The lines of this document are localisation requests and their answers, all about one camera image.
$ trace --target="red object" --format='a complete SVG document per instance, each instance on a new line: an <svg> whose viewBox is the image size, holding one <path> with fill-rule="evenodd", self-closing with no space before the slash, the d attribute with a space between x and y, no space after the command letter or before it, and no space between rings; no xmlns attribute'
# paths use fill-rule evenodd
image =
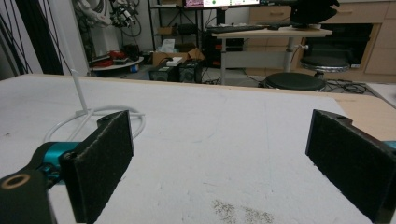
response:
<svg viewBox="0 0 396 224"><path fill-rule="evenodd" d="M115 51L111 50L108 55L110 56L111 59L125 59L126 55L122 51Z"/></svg>
<svg viewBox="0 0 396 224"><path fill-rule="evenodd" d="M109 67L113 65L112 59L102 60L100 62L94 63L93 67Z"/></svg>

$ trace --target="screw hole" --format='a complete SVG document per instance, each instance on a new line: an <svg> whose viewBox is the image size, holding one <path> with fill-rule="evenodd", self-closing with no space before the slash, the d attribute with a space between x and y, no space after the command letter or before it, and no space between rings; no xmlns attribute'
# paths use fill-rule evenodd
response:
<svg viewBox="0 0 396 224"><path fill-rule="evenodd" d="M15 189L27 183L30 179L29 175L19 174L14 175L6 179L2 184L2 189Z"/></svg>
<svg viewBox="0 0 396 224"><path fill-rule="evenodd" d="M67 152L64 154L64 159L66 160L73 160L74 158L77 157L77 153L76 152Z"/></svg>
<svg viewBox="0 0 396 224"><path fill-rule="evenodd" d="M108 120L110 120L111 118L109 118L109 117L103 117L103 118L101 118L100 119L100 121L108 121Z"/></svg>

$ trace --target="drawer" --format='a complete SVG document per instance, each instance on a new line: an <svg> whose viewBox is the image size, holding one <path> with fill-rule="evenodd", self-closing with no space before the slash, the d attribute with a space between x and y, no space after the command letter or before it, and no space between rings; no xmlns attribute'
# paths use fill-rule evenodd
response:
<svg viewBox="0 0 396 224"><path fill-rule="evenodd" d="M375 47L396 49L396 20L385 20L381 24Z"/></svg>
<svg viewBox="0 0 396 224"><path fill-rule="evenodd" d="M337 14L323 23L381 23L389 2L341 4Z"/></svg>
<svg viewBox="0 0 396 224"><path fill-rule="evenodd" d="M252 7L249 21L283 21L290 17L290 7Z"/></svg>

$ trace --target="chair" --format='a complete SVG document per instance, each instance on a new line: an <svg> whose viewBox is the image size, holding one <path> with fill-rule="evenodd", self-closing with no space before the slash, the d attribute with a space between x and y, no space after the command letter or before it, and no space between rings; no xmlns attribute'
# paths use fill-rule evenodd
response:
<svg viewBox="0 0 396 224"><path fill-rule="evenodd" d="M326 82L302 73L275 73L268 76L261 83L261 87L293 91L321 91L326 87Z"/></svg>
<svg viewBox="0 0 396 224"><path fill-rule="evenodd" d="M341 73L349 69L349 63L344 60L324 57L324 56L307 56L300 60L301 67L316 71L315 77L323 79L324 73Z"/></svg>
<svg viewBox="0 0 396 224"><path fill-rule="evenodd" d="M349 64L343 60L322 56L303 57L300 65L316 71L315 75L312 77L302 73L275 73L268 76L259 86L281 90L322 91L326 87L326 81L323 80L325 72L339 73L349 68Z"/></svg>

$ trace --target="black foam pad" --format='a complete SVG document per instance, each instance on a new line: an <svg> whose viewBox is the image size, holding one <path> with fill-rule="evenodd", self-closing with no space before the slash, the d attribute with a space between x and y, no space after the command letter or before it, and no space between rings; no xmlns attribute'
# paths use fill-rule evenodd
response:
<svg viewBox="0 0 396 224"><path fill-rule="evenodd" d="M128 111L103 117L98 124L60 160L76 222L88 224L102 213L134 155Z"/></svg>
<svg viewBox="0 0 396 224"><path fill-rule="evenodd" d="M306 155L364 215L390 223L396 207L395 150L351 124L315 110Z"/></svg>

